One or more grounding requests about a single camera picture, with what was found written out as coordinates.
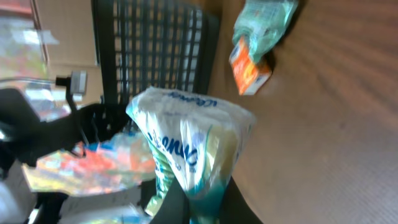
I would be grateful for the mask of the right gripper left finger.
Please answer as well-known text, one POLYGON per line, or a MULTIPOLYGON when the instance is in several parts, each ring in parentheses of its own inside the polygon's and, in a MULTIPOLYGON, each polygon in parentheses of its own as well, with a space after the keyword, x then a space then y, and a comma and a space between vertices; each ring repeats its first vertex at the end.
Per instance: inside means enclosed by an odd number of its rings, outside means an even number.
POLYGON ((164 201, 150 224, 189 224, 189 201, 178 180, 174 178, 164 201))

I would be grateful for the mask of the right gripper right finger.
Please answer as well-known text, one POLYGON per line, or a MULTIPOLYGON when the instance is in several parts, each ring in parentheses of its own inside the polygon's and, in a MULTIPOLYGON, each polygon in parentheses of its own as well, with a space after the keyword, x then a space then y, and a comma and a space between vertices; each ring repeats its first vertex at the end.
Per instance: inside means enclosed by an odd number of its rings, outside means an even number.
POLYGON ((220 224, 263 224, 246 203, 233 178, 224 192, 219 215, 220 224))

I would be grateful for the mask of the teal Kleenex tissue pack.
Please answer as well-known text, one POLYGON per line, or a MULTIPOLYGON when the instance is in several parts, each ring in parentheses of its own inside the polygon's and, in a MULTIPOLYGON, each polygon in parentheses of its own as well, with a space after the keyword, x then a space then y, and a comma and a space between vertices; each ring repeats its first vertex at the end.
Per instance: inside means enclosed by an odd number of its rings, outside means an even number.
POLYGON ((154 216, 173 180, 190 202, 190 223, 219 223, 224 192, 251 134, 255 116, 234 103, 180 90, 150 87, 126 108, 155 160, 154 216))

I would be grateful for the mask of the orange tissue pack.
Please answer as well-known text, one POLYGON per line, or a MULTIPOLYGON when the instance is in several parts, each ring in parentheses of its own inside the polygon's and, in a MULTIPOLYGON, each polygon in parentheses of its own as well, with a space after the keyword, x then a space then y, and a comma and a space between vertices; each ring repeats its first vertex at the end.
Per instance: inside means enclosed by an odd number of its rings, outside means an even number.
POLYGON ((256 64, 249 56, 249 47, 241 37, 229 56, 239 95, 255 95, 271 77, 272 70, 266 62, 256 64))

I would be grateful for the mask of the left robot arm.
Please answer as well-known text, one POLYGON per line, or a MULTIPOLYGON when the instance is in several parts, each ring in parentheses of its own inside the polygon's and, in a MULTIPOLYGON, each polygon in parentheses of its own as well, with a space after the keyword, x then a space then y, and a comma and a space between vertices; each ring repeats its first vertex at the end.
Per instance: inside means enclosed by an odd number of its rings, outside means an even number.
POLYGON ((53 121, 41 121, 17 89, 1 90, 1 223, 27 223, 41 208, 39 223, 57 223, 68 198, 61 192, 31 191, 22 165, 61 149, 71 151, 79 142, 111 139, 129 121, 125 105, 92 104, 53 121))

